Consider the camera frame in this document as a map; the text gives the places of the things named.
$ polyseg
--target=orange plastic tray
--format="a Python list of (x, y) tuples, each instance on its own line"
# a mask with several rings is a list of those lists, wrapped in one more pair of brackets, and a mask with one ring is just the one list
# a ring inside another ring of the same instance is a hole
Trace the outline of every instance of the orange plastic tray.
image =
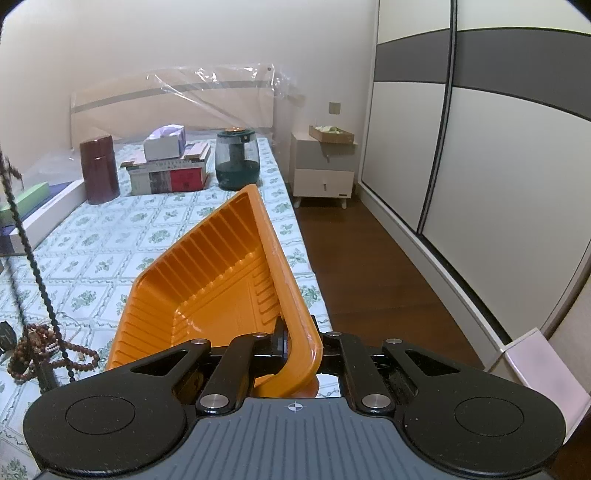
[(260, 397), (288, 397), (315, 380), (322, 342), (256, 186), (249, 185), (186, 233), (135, 280), (107, 368), (193, 338), (223, 346), (272, 333), (277, 316), (289, 357), (257, 383)]

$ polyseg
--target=wardrobe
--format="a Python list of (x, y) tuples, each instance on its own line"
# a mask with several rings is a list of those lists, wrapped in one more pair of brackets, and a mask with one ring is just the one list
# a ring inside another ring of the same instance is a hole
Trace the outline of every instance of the wardrobe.
[(567, 0), (380, 0), (361, 197), (486, 367), (589, 273), (591, 22)]

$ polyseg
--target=floral bedsheet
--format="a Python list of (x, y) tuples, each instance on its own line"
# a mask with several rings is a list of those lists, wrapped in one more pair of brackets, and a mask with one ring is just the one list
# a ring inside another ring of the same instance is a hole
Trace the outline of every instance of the floral bedsheet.
[[(215, 141), (209, 141), (214, 148)], [(329, 331), (326, 306), (277, 162), (267, 139), (259, 138), (258, 142), (259, 191), (306, 305), (320, 329)], [(130, 159), (141, 148), (141, 143), (120, 145), (117, 161)], [(35, 250), (64, 337), (98, 351), (98, 370), (105, 368), (127, 295), (138, 274), (234, 195), (217, 185), (213, 155), (211, 159), (207, 188), (191, 193), (131, 196), (129, 174), (120, 169), (119, 198), (104, 205), (82, 204)], [(45, 308), (26, 259), (14, 257), (14, 264), (28, 321), (45, 322)], [(4, 319), (19, 332), (6, 270), (0, 275), (0, 320)], [(39, 396), (39, 387), (36, 380), (16, 385), (7, 373), (8, 358), (0, 358), (0, 479), (32, 479), (38, 470), (22, 436), (22, 419)], [(89, 360), (80, 357), (76, 361)], [(76, 378), (92, 374), (77, 373)], [(62, 384), (67, 382), (64, 368), (56, 370), (56, 375)], [(339, 394), (335, 377), (320, 375), (320, 385), (321, 396)]]

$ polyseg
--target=wall outlet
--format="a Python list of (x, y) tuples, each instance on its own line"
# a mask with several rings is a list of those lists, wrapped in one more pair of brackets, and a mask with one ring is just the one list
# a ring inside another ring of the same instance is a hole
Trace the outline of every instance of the wall outlet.
[(329, 114), (340, 115), (340, 103), (329, 102)]

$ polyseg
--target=metal screw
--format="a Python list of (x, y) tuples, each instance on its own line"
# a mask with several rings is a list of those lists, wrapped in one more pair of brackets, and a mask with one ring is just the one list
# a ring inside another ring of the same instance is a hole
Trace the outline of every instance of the metal screw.
[(361, 403), (367, 408), (386, 408), (390, 405), (390, 399), (386, 395), (372, 393), (364, 396)]
[(218, 408), (225, 407), (230, 403), (228, 397), (225, 395), (219, 395), (217, 393), (212, 393), (211, 395), (205, 395), (199, 403), (203, 405), (205, 408), (211, 408), (212, 410), (216, 410)]

